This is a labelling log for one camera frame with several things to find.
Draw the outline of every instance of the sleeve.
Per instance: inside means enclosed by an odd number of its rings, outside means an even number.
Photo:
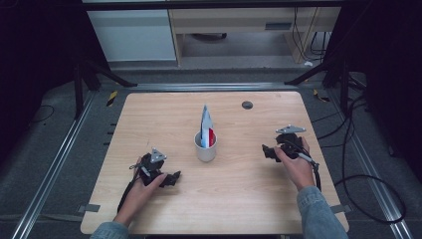
[[[315,186],[303,188],[297,200],[305,238],[348,238],[343,226]]]
[[[127,239],[128,229],[117,222],[104,222],[91,236],[91,239]]]

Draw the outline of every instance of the wooden tabletop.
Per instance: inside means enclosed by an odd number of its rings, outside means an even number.
[[[250,110],[242,102],[253,103]],[[204,104],[218,136],[217,156],[202,162],[194,135]],[[175,186],[158,188],[130,226],[133,234],[301,234],[297,190],[282,163],[264,157],[275,130],[302,126],[319,163],[322,193],[338,205],[331,177],[304,102],[296,92],[142,93],[127,97],[81,226],[91,234],[116,215],[140,156],[152,147],[167,155],[161,170],[181,170]],[[343,213],[336,214],[345,230]]]

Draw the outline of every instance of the small round object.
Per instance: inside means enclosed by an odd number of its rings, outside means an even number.
[[[253,106],[254,104],[252,104],[251,102],[242,102],[242,107],[245,110],[250,110]]]

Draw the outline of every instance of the human hand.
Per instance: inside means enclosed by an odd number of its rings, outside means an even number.
[[[140,178],[137,178],[133,184],[132,189],[127,194],[124,204],[114,218],[115,222],[121,223],[128,227],[133,220],[133,217],[140,211],[140,209],[146,204],[149,198],[152,196],[155,189],[164,181],[167,173],[163,173],[157,176],[147,186],[143,185]]]
[[[302,137],[304,149],[310,152],[310,146],[304,137]],[[277,157],[283,162],[290,180],[295,184],[298,191],[307,186],[315,186],[312,166],[301,157],[296,159],[289,158],[279,147],[274,148]]]

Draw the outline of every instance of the white cup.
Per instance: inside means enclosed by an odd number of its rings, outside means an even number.
[[[196,146],[196,156],[199,160],[208,162],[214,159],[217,154],[217,135],[214,133],[214,143],[210,147],[201,146],[201,132],[197,132],[193,138]]]

